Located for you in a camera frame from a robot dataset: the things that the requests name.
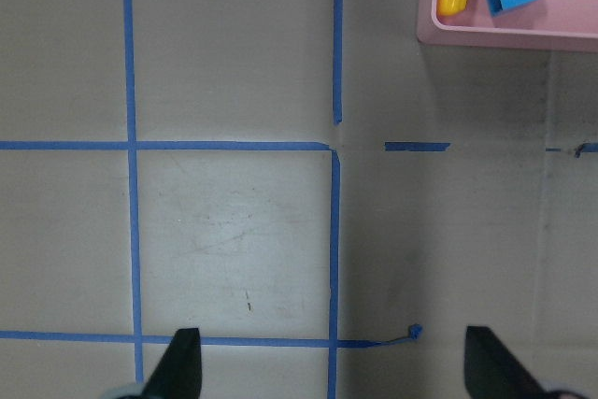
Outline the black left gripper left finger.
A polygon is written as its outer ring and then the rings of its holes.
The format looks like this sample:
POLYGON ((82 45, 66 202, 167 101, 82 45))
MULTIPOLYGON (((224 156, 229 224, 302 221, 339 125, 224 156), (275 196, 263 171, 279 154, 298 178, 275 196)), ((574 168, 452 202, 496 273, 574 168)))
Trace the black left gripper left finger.
POLYGON ((143 398, 200 397, 202 358, 198 328, 178 329, 142 390, 143 398))

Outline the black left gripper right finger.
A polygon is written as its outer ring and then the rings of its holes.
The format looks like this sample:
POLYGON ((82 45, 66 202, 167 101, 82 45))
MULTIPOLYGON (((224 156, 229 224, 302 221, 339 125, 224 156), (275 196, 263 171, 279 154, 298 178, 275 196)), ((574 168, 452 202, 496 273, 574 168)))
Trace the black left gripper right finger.
POLYGON ((548 393, 487 326, 466 328, 463 379, 470 398, 544 398, 548 393))

